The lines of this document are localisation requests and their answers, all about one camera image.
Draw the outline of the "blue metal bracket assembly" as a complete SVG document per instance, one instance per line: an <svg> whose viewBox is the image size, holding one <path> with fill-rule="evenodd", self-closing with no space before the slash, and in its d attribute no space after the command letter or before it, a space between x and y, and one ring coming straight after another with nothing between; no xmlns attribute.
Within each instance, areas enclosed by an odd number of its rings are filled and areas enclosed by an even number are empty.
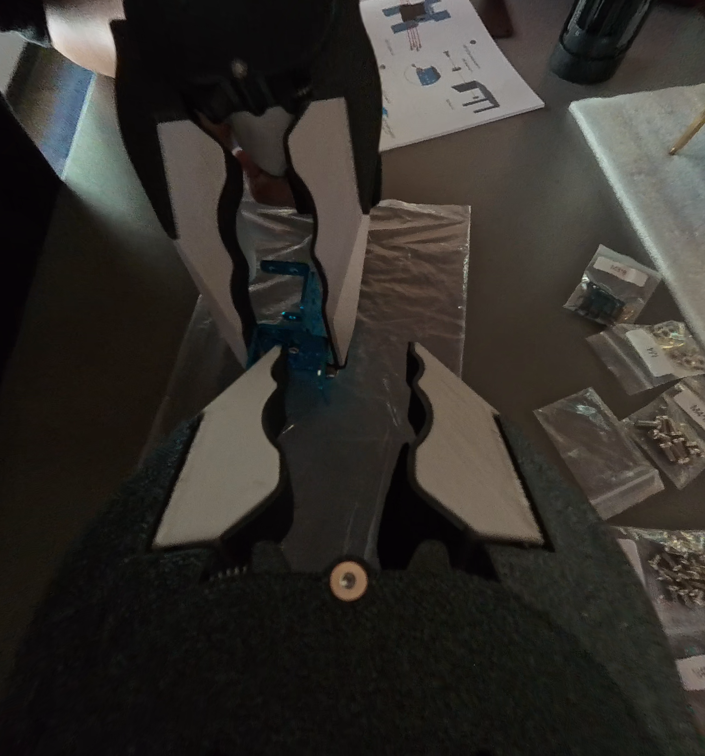
<svg viewBox="0 0 705 756"><path fill-rule="evenodd" d="M287 353L292 373L313 374L322 395L326 383L336 375L328 330L323 317L320 277L310 262L263 259L264 274L302 281L300 300L294 309L283 310L275 323L259 321L247 351L248 368L266 352L279 346Z"/></svg>

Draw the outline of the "person's left forearm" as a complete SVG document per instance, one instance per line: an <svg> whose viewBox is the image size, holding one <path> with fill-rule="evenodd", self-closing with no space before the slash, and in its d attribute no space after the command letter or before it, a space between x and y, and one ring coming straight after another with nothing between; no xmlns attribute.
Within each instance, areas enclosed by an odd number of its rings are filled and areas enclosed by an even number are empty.
<svg viewBox="0 0 705 756"><path fill-rule="evenodd" d="M114 78L111 22L124 20L123 1L45 1L43 6L52 46L75 64Z"/></svg>

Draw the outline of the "person's left hand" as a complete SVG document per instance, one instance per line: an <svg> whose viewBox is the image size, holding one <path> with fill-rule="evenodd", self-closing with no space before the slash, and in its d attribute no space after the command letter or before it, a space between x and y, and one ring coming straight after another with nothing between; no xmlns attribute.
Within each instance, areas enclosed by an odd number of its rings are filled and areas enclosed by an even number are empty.
<svg viewBox="0 0 705 756"><path fill-rule="evenodd" d="M237 157L241 163L250 194L257 203L296 208L291 185L284 176L277 177L265 172L245 152L240 152Z"/></svg>

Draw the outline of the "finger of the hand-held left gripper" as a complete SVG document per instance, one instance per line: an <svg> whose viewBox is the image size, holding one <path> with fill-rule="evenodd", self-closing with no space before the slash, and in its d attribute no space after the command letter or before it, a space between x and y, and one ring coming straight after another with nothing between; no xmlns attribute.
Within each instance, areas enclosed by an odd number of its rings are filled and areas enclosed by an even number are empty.
<svg viewBox="0 0 705 756"><path fill-rule="evenodd" d="M157 128L175 245L220 334L242 367L250 361L250 264L237 238L244 192L240 164L188 120Z"/></svg>
<svg viewBox="0 0 705 756"><path fill-rule="evenodd" d="M289 163L315 213L311 256L336 364L346 364L357 319L370 218L361 208L344 98L314 100L288 133Z"/></svg>

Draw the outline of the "group of small hardware bags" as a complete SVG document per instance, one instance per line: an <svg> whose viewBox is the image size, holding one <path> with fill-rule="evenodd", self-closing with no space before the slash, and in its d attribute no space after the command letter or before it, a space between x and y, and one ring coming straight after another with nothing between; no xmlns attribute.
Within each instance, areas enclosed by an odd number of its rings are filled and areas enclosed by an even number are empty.
<svg viewBox="0 0 705 756"><path fill-rule="evenodd" d="M597 324L592 352L627 395L659 389L618 419L588 387L534 411L604 520L705 473L705 352L682 321L638 324L661 282L650 267L597 247L564 305ZM705 743L705 530L614 525L668 637L689 713Z"/></svg>

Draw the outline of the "black slotted cylinder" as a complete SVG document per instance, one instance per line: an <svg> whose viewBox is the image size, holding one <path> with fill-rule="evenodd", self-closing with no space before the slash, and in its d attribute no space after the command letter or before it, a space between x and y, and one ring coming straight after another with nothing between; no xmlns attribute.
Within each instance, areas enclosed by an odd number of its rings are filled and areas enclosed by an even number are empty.
<svg viewBox="0 0 705 756"><path fill-rule="evenodd" d="M550 56L550 71L567 82L593 85L618 71L651 10L652 1L577 1Z"/></svg>

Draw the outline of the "white foam sheet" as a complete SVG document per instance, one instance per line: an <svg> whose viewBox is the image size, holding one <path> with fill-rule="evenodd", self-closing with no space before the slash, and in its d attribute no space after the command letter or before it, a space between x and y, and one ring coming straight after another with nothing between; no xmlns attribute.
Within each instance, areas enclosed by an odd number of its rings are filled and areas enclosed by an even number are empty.
<svg viewBox="0 0 705 756"><path fill-rule="evenodd" d="M569 112L705 347L705 126L668 153L703 109L705 83L578 100Z"/></svg>

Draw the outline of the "open instruction manual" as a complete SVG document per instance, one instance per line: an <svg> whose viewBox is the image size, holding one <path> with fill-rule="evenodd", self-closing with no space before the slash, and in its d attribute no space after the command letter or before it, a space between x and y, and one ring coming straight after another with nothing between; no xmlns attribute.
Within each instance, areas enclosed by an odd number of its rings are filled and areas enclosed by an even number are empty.
<svg viewBox="0 0 705 756"><path fill-rule="evenodd" d="M469 1L365 1L387 152L544 108Z"/></svg>

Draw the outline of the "clear plastic bag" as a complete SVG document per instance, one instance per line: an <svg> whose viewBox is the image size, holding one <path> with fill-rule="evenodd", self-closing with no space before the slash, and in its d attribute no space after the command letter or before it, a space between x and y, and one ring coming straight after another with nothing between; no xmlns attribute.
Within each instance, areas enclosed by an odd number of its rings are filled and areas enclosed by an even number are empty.
<svg viewBox="0 0 705 756"><path fill-rule="evenodd" d="M249 251L258 261L309 260L310 218L253 201L243 205ZM384 200L370 215L354 339L346 367L322 379L303 371L287 390L287 430L308 444L337 431L386 446L404 435L408 343L420 343L462 377L470 262L470 207ZM250 295L276 323L299 304L300 279L259 273ZM141 461L243 373L201 296L185 330Z"/></svg>

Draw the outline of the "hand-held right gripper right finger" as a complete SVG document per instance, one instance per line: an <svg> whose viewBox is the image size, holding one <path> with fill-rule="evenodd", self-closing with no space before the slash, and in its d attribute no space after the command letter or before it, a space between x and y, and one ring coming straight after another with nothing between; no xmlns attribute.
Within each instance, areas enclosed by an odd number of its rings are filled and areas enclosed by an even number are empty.
<svg viewBox="0 0 705 756"><path fill-rule="evenodd" d="M420 343L407 348L407 385L407 478L418 497L483 541L543 543L498 411Z"/></svg>

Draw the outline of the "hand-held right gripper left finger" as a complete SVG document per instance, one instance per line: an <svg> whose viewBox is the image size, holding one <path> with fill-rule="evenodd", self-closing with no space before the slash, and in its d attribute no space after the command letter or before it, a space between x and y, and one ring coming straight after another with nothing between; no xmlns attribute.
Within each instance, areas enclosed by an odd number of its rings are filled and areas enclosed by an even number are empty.
<svg viewBox="0 0 705 756"><path fill-rule="evenodd" d="M288 354L272 348L206 405L156 534L155 550L281 541L292 524L287 462Z"/></svg>

